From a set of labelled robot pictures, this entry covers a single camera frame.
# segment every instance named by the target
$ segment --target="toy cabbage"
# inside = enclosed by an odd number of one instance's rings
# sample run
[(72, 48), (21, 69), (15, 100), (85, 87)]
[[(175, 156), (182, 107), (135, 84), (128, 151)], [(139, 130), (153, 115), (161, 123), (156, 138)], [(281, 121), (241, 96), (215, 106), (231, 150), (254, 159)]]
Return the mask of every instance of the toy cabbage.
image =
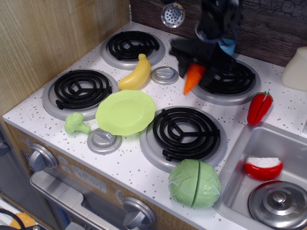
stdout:
[(211, 207), (220, 197), (215, 169), (199, 160), (183, 160), (171, 172), (168, 188), (175, 201), (189, 207)]

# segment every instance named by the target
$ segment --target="stainless steel sink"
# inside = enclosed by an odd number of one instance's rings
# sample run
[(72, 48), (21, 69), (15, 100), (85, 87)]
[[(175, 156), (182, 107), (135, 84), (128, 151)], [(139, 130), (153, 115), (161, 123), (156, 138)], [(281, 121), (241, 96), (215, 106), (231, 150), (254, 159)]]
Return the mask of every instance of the stainless steel sink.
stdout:
[(246, 125), (219, 175), (222, 192), (215, 209), (224, 217), (250, 230), (271, 230), (255, 221), (248, 211), (248, 197), (265, 181), (248, 177), (243, 165), (248, 157), (277, 157), (283, 171), (276, 180), (288, 181), (307, 190), (307, 139), (261, 123)]

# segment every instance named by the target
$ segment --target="dark wood backsplash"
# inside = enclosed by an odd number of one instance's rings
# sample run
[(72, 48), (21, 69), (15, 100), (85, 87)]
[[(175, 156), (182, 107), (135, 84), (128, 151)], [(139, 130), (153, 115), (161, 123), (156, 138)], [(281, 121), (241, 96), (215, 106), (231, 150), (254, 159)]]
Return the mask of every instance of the dark wood backsplash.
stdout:
[[(167, 28), (161, 21), (161, 0), (130, 0), (132, 21), (182, 37), (195, 37), (201, 15), (200, 0), (177, 0), (185, 9), (181, 26)], [(285, 66), (296, 49), (307, 46), (306, 0), (244, 0), (244, 19), (237, 28), (236, 53)]]

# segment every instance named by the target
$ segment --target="toy banana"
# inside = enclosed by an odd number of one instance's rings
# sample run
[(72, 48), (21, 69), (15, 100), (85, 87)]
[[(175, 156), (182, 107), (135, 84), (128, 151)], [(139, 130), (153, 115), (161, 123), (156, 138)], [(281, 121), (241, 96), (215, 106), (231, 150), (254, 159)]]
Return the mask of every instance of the toy banana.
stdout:
[(120, 90), (139, 89), (147, 81), (150, 75), (150, 67), (150, 62), (147, 60), (146, 55), (139, 54), (139, 62), (134, 71), (119, 81), (118, 88)]

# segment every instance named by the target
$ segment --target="green plate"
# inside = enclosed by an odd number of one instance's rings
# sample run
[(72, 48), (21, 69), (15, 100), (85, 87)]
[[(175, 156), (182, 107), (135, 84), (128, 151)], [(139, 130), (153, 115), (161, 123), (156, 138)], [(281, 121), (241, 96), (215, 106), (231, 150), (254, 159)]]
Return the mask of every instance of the green plate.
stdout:
[(104, 131), (128, 136), (145, 129), (154, 119), (155, 109), (151, 96), (139, 90), (122, 90), (100, 103), (96, 120)]

